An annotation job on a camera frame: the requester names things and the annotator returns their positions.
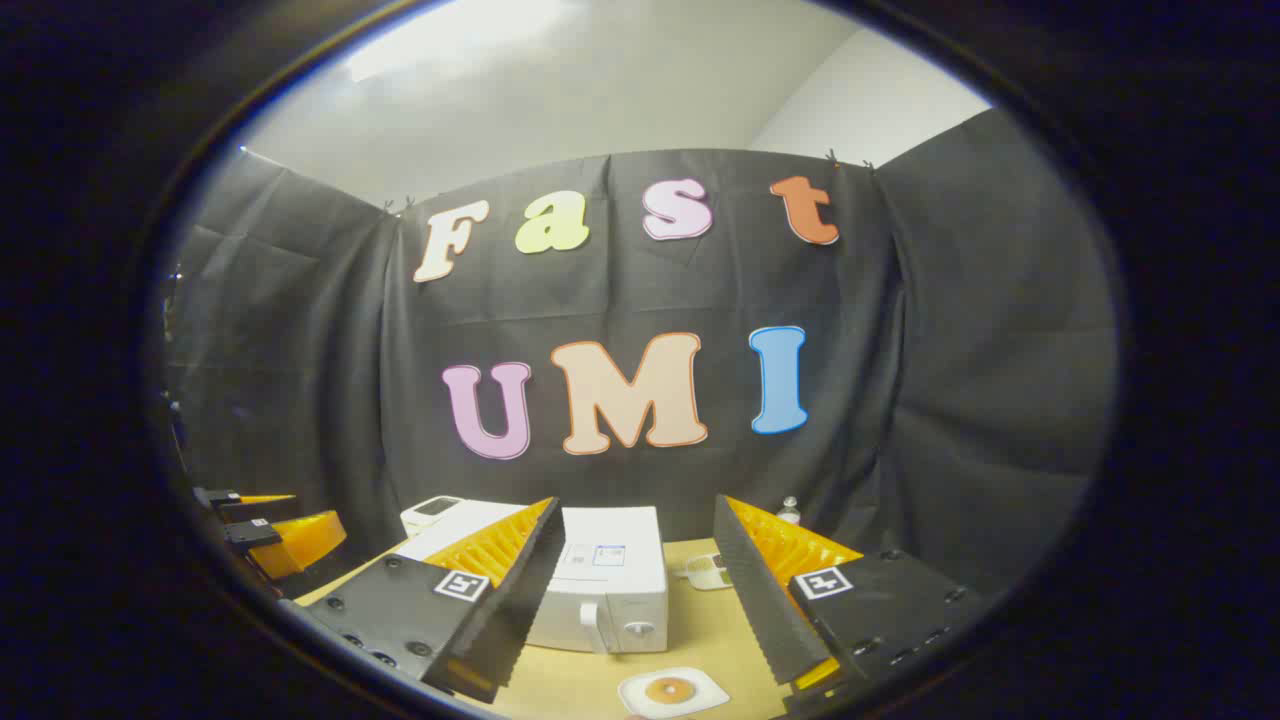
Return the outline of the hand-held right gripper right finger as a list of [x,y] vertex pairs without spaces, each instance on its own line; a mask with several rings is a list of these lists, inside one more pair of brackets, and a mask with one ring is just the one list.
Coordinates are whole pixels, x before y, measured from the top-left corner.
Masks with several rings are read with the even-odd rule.
[[722,495],[714,541],[788,711],[863,696],[932,660],[988,601],[901,550],[852,550]]

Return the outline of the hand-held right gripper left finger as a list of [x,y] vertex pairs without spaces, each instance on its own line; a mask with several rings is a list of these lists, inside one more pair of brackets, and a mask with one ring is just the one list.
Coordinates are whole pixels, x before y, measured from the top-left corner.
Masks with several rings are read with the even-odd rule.
[[490,703],[509,684],[564,546],[548,497],[425,552],[404,543],[284,611],[397,691]]

